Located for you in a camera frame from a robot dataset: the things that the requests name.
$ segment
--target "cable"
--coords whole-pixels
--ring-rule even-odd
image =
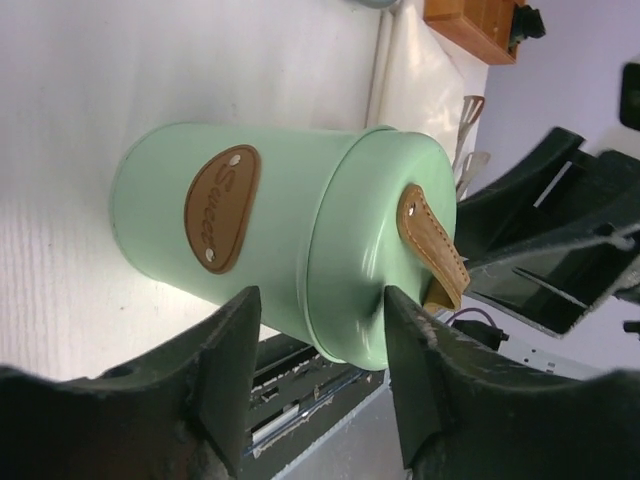
[[[482,310],[481,308],[476,308],[476,307],[469,307],[469,308],[463,308],[462,310],[458,310],[456,313],[454,313],[453,315],[451,315],[449,318],[447,318],[447,321],[444,322],[445,325],[449,325],[451,324],[454,320],[456,320],[457,318],[460,317],[460,315],[464,315],[465,313],[471,313],[471,312],[475,312],[475,313],[479,313],[481,314],[486,320],[487,322],[489,322],[489,324],[492,327],[498,328],[498,326],[496,325],[496,322],[493,321],[493,318],[491,318],[491,315],[489,315],[487,312],[485,312],[484,310]]]

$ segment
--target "lid handle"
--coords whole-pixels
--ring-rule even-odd
[[[462,292],[469,285],[469,274],[420,186],[410,184],[402,192],[396,223],[402,240],[434,276],[423,301],[424,308],[430,313],[440,308],[458,310]]]

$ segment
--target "wall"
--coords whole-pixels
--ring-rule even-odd
[[[531,0],[547,35],[521,46],[515,66],[491,67],[487,104],[476,148],[492,154],[471,186],[482,188],[513,167],[553,126],[587,139],[597,153],[615,148],[640,158],[640,133],[617,120],[623,64],[640,54],[640,3],[635,0]],[[594,366],[640,367],[640,343],[622,332],[622,320],[640,309],[609,300],[562,340],[547,337],[506,315],[498,323],[540,348]]]

